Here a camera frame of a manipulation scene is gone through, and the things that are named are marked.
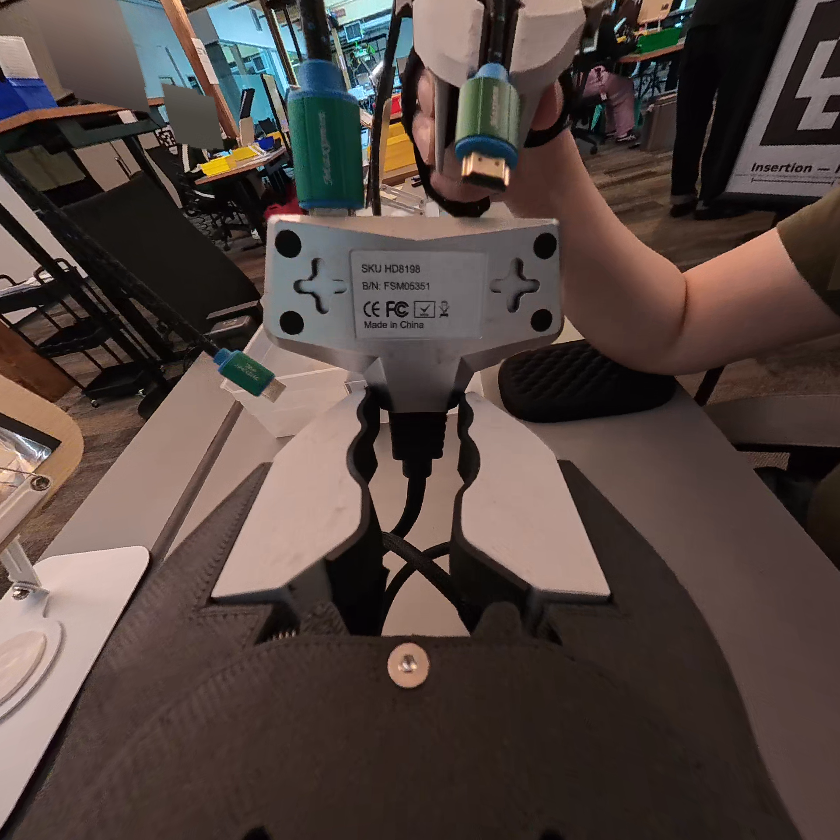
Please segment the silver HDMI switch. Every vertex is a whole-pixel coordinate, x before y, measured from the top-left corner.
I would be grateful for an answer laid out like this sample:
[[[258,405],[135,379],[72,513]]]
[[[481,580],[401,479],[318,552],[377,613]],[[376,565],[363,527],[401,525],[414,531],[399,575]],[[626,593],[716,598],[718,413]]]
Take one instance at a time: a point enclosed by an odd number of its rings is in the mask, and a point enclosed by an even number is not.
[[[474,374],[563,327],[552,217],[276,215],[264,328],[360,373],[394,413],[443,413]]]

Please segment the black framed marker sign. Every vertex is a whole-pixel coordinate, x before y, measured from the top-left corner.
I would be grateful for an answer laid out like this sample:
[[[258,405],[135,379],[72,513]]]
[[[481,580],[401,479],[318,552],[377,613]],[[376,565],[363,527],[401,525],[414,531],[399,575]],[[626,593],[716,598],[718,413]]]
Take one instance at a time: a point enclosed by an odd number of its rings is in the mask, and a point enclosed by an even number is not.
[[[800,207],[838,179],[839,2],[795,2],[722,198]]]

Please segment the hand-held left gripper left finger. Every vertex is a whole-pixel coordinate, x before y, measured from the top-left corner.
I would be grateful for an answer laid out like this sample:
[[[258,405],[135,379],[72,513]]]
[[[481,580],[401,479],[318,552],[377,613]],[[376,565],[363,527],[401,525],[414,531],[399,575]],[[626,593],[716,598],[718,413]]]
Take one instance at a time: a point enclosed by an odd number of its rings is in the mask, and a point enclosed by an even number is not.
[[[347,395],[274,458],[212,591],[218,602],[355,603],[382,582],[371,498],[380,409]]]

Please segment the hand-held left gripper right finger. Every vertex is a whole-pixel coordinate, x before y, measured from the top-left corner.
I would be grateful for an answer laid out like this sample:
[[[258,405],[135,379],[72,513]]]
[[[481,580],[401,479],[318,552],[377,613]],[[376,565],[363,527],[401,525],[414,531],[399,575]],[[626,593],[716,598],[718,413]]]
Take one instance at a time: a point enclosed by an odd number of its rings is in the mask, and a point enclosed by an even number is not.
[[[552,449],[476,393],[458,406],[451,575],[473,603],[606,602],[611,596]]]

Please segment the black wrist rest pad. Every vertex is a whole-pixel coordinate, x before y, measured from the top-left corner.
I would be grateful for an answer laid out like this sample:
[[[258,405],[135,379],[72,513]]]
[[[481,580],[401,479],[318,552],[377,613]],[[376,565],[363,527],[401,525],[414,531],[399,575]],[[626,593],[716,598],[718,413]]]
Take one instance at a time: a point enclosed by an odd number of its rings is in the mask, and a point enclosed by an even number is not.
[[[635,371],[577,340],[524,351],[498,371],[502,405],[532,424],[557,424],[641,413],[677,391],[674,377]]]

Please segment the clear plastic bin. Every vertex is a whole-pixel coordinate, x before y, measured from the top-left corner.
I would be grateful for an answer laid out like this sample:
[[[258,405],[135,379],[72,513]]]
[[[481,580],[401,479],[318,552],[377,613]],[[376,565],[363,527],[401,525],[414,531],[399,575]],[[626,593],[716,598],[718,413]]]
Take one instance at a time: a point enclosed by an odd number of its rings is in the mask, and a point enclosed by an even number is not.
[[[277,347],[259,328],[245,347],[248,356],[274,372],[284,390],[274,401],[253,396],[223,379],[220,385],[273,438],[298,434],[316,416],[366,384],[359,373],[326,365]]]

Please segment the yellow storage bin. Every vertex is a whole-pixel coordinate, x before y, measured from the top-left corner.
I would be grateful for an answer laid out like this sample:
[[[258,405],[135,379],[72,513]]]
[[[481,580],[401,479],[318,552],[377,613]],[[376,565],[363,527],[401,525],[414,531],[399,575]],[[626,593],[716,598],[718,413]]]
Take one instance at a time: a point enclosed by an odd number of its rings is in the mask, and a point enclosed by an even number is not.
[[[256,171],[279,162],[287,153],[288,148],[282,136],[272,133],[247,146],[237,147],[199,164],[199,171],[205,180],[211,181],[228,174]]]

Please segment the person's right hand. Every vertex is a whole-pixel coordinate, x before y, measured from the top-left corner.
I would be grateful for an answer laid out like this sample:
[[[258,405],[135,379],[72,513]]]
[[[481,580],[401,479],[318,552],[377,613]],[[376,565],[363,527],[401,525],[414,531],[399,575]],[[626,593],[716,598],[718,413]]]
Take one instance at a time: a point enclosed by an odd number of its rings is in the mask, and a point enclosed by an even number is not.
[[[436,76],[419,65],[414,99],[415,113],[411,136],[418,173],[425,173],[426,192],[435,200],[450,204],[480,203],[489,200],[504,203],[514,216],[561,217],[560,195],[570,186],[574,174],[582,168],[581,158],[570,132],[555,134],[549,142],[524,148],[518,165],[504,192],[492,193],[487,187],[468,184],[461,176],[461,163],[453,148],[444,153],[444,164],[436,167],[435,93]]]

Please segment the blue storage bin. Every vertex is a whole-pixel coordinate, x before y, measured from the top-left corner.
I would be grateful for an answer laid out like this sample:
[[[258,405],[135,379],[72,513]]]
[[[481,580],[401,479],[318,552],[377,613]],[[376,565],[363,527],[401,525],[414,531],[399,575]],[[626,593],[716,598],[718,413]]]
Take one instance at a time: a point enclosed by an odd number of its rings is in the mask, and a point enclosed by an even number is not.
[[[1,120],[20,113],[55,109],[57,102],[40,77],[2,77]]]

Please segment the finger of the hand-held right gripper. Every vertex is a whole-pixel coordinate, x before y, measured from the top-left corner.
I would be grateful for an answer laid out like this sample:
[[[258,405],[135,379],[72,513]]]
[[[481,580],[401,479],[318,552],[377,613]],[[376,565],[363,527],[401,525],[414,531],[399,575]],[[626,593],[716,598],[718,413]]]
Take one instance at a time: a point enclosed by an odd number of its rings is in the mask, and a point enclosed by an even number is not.
[[[580,1],[521,1],[509,75],[518,91],[543,91],[558,80],[581,42],[585,11]]]
[[[462,88],[487,61],[494,2],[413,2],[414,49],[436,78]]]

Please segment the person's right forearm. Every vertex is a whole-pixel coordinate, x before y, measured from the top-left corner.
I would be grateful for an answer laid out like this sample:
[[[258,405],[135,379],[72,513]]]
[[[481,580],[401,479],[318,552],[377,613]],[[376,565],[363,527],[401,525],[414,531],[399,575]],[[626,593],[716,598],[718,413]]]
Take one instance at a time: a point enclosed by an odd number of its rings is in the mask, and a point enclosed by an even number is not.
[[[616,217],[570,134],[556,142],[563,307],[605,356],[686,375],[838,334],[776,230],[682,272]]]

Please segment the white folding stand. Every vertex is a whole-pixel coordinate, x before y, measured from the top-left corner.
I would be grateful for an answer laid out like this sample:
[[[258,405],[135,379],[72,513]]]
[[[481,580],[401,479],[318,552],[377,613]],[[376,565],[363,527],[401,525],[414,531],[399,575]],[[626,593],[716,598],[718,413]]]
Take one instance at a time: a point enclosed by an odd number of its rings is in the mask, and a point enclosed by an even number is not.
[[[62,554],[33,564],[18,533],[47,476],[17,473],[2,494],[1,818],[25,792],[113,628],[147,571],[142,547]]]

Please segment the wooden backed instruction board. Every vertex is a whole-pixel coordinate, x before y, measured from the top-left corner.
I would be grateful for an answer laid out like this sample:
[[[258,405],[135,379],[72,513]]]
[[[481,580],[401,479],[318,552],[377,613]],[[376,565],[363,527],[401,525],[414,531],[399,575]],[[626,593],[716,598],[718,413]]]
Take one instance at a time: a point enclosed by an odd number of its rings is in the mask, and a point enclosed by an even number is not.
[[[77,422],[64,410],[4,376],[1,377],[1,410],[3,415],[59,442],[45,462],[35,469],[36,474],[49,481],[49,486],[36,490],[31,487],[31,479],[25,479],[23,489],[14,491],[29,496],[32,506],[26,512],[12,511],[9,517],[6,511],[9,504],[2,502],[1,550],[5,550],[76,471],[84,443]]]

